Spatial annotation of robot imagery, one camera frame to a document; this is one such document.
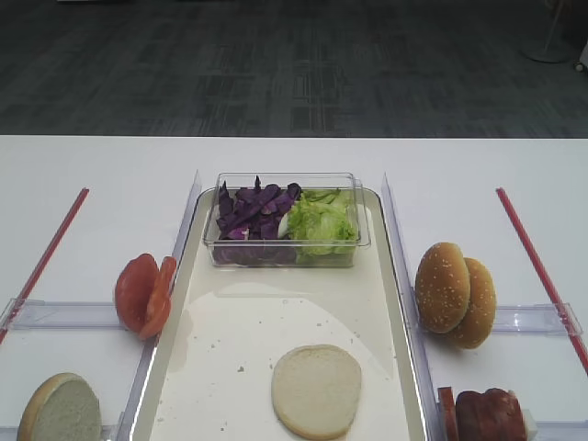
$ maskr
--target red straw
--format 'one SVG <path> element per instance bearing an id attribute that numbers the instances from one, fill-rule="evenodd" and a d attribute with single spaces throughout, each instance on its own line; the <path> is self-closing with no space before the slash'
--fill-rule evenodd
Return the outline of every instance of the red straw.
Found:
<path id="1" fill-rule="evenodd" d="M 586 374 L 588 374 L 588 352 L 586 351 L 586 346 L 584 346 L 584 343 L 582 342 L 582 339 L 579 335 L 574 335 L 571 333 L 568 314 L 563 308 L 563 302 L 561 301 L 560 294 L 558 294 L 555 285 L 553 285 L 551 278 L 549 278 L 547 270 L 541 263 L 539 254 L 537 254 L 537 251 L 535 250 L 533 243 L 531 243 L 531 239 L 526 234 L 525 227 L 523 227 L 523 222 L 521 222 L 521 220 L 516 215 L 515 207 L 513 207 L 513 204 L 511 203 L 510 199 L 508 198 L 508 196 L 506 196 L 506 191 L 504 191 L 503 188 L 497 188 L 496 193 L 498 194 L 498 198 L 500 198 L 501 202 L 503 203 L 504 209 L 506 210 L 506 214 L 508 214 L 508 217 L 510 218 L 511 223 L 514 226 L 514 229 L 516 230 L 519 239 L 523 243 L 523 246 L 526 249 L 526 253 L 529 255 L 531 263 L 535 267 L 537 275 L 539 276 L 539 278 L 541 279 L 541 283 L 543 283 L 543 286 L 545 287 L 545 291 L 548 292 L 551 302 L 558 309 L 561 320 L 563 321 L 563 324 L 566 325 L 566 329 L 568 330 L 568 336 L 570 337 L 571 344 L 573 345 L 573 348 L 576 350 L 576 354 L 578 354 L 578 358 L 580 358 L 580 361 L 582 362 L 582 366 L 584 367 Z"/>
<path id="2" fill-rule="evenodd" d="M 18 311 L 20 310 L 19 305 L 22 304 L 23 300 L 26 300 L 28 298 L 30 291 L 32 291 L 33 288 L 35 288 L 35 285 L 37 284 L 37 281 L 39 280 L 41 273 L 45 269 L 45 266 L 47 266 L 49 259 L 51 259 L 53 252 L 57 248 L 57 245 L 61 241 L 63 235 L 65 234 L 65 232 L 69 228 L 70 224 L 74 220 L 74 217 L 77 214 L 78 210 L 80 209 L 80 207 L 82 207 L 82 204 L 84 203 L 85 197 L 88 195 L 89 191 L 90 190 L 88 190 L 87 188 L 82 188 L 82 190 L 80 190 L 80 193 L 77 195 L 77 198 L 73 202 L 72 207 L 65 215 L 65 218 L 63 218 L 62 224 L 60 225 L 57 232 L 55 232 L 55 235 L 51 239 L 51 242 L 49 242 L 49 245 L 47 246 L 45 253 L 43 253 L 43 255 L 40 257 L 40 260 L 37 263 L 37 266 L 35 266 L 35 269 L 33 269 L 33 272 L 28 277 L 27 283 L 25 283 L 25 286 L 20 291 L 20 294 L 18 294 L 17 299 L 20 301 L 17 301 L 17 303 L 15 303 L 13 310 L 10 312 L 10 315 L 8 316 L 8 320 L 6 320 L 6 323 L 5 323 L 6 328 L 0 330 L 0 344 L 2 344 L 2 342 L 4 341 L 4 339 L 6 337 L 6 334 L 8 333 L 8 329 L 7 329 L 8 324 L 14 320 L 14 318 L 18 314 Z"/>

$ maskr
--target green lettuce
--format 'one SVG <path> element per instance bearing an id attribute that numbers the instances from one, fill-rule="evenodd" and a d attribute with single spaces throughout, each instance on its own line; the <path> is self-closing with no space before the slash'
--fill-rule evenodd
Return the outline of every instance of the green lettuce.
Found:
<path id="1" fill-rule="evenodd" d="M 318 242 L 317 246 L 298 248 L 299 263 L 326 254 L 352 254 L 354 246 L 337 245 L 337 241 L 354 242 L 357 230 L 349 220 L 353 198 L 350 191 L 304 190 L 288 214 L 288 234 L 294 241 Z"/>

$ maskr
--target gray carpet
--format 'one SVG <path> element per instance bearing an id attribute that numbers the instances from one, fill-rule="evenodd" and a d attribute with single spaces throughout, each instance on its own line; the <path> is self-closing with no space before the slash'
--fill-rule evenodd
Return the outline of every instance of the gray carpet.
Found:
<path id="1" fill-rule="evenodd" d="M 0 2 L 0 133 L 588 137 L 542 0 Z"/>

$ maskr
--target sliced bun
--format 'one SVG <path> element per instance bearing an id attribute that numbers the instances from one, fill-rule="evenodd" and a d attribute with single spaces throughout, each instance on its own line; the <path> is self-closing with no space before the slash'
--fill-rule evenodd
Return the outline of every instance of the sliced bun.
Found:
<path id="1" fill-rule="evenodd" d="M 469 272 L 454 243 L 436 243 L 416 273 L 416 304 L 429 331 L 446 334 L 463 319 L 469 303 Z"/>
<path id="2" fill-rule="evenodd" d="M 272 402 L 277 417 L 307 439 L 346 434 L 356 416 L 360 391 L 361 367 L 337 346 L 299 347 L 274 368 Z"/>
<path id="3" fill-rule="evenodd" d="M 35 391 L 22 414 L 17 441 L 99 441 L 98 398 L 85 380 L 57 374 Z"/>
<path id="4" fill-rule="evenodd" d="M 447 338 L 463 349 L 475 349 L 492 332 L 496 315 L 496 294 L 490 271 L 475 259 L 466 257 L 469 271 L 469 306 L 463 320 Z"/>

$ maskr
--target food station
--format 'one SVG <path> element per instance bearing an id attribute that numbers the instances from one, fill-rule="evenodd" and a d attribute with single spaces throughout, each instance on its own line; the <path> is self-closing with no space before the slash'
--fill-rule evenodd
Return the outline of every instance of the food station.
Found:
<path id="1" fill-rule="evenodd" d="M 586 147 L 1 137 L 0 440 L 585 440 Z"/>

